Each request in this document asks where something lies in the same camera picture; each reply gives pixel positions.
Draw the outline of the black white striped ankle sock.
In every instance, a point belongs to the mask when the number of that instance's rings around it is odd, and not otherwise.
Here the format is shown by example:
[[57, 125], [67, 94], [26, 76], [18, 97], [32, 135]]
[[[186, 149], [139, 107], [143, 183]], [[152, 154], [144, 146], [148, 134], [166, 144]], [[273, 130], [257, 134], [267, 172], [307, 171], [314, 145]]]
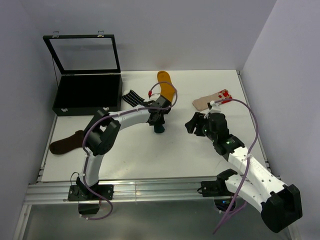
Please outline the black white striped ankle sock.
[[132, 89], [124, 91], [121, 98], [131, 107], [148, 106], [154, 102], [154, 100], [147, 100], [142, 98]]

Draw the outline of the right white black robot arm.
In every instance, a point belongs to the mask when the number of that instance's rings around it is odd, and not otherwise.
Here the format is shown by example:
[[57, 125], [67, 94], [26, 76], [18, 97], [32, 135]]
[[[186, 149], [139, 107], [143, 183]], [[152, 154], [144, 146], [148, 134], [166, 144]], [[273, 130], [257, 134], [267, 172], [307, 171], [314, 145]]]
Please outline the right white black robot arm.
[[260, 213], [274, 233], [302, 218], [299, 189], [285, 184], [257, 161], [244, 143], [230, 134], [224, 114], [196, 112], [185, 127], [188, 133], [211, 140], [215, 151], [235, 167], [219, 173], [215, 180], [202, 181], [199, 191], [203, 197], [237, 194]]

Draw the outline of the teal sock with red heel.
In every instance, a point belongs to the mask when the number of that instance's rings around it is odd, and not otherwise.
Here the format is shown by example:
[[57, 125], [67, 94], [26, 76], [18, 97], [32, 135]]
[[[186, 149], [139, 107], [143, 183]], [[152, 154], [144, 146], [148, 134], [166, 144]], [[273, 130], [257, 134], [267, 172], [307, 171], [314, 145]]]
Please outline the teal sock with red heel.
[[162, 134], [165, 132], [165, 127], [162, 124], [155, 124], [153, 130], [156, 134]]

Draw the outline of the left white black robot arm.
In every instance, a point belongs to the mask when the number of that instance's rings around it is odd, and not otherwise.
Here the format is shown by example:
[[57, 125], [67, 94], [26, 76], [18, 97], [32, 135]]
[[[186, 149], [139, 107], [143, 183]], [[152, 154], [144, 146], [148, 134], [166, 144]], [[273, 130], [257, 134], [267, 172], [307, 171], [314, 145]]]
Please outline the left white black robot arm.
[[114, 187], [111, 184], [99, 184], [99, 172], [103, 158], [114, 146], [118, 133], [137, 124], [149, 124], [158, 133], [163, 133], [164, 115], [170, 112], [171, 107], [172, 103], [161, 95], [156, 100], [143, 102], [128, 110], [98, 110], [84, 130], [82, 148], [85, 160], [81, 174], [70, 186], [67, 200], [111, 200]]

